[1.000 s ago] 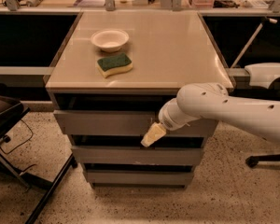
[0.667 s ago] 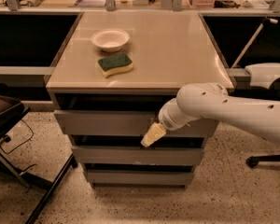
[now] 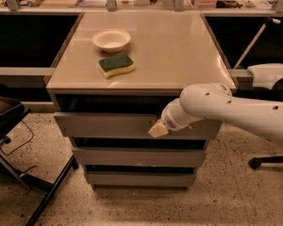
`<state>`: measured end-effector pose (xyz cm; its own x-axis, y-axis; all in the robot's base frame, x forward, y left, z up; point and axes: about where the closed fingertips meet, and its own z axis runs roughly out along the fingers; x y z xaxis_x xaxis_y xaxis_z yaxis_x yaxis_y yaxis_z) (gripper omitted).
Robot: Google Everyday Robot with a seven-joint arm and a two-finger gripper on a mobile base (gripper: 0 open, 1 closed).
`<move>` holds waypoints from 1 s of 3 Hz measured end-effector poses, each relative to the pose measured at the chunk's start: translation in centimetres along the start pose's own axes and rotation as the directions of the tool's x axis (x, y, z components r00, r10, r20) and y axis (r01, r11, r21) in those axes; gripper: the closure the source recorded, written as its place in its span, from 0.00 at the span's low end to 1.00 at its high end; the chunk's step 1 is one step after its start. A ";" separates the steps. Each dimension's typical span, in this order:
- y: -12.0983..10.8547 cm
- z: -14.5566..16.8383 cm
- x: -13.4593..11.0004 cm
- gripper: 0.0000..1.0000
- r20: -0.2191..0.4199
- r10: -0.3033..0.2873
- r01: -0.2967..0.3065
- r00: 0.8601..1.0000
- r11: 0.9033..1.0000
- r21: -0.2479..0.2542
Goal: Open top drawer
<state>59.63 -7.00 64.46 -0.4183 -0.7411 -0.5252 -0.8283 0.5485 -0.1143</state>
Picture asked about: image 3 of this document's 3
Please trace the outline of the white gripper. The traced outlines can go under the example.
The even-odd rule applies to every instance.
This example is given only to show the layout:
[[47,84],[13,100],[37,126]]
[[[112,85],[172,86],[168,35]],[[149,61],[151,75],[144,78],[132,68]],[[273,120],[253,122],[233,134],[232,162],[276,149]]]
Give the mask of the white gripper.
[[161,113],[161,120],[153,124],[148,134],[151,137],[163,137],[169,133],[168,130],[179,131],[200,120],[201,118],[188,114],[181,106],[180,101],[175,99],[165,106]]

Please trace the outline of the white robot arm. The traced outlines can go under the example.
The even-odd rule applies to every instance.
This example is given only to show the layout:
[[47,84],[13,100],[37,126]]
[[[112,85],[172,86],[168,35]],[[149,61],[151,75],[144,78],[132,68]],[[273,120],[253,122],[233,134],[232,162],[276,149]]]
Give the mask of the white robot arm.
[[163,137],[201,120],[229,123],[246,132],[283,145],[283,102],[234,97],[224,84],[194,84],[168,103],[149,129]]

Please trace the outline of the white robot base shell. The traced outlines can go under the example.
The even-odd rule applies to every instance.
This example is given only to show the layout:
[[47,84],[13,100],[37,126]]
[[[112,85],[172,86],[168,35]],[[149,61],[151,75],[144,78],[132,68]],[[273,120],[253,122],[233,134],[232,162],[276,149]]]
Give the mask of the white robot base shell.
[[283,79],[283,63],[266,63],[249,66],[247,71],[253,76],[252,85],[255,88],[272,89]]

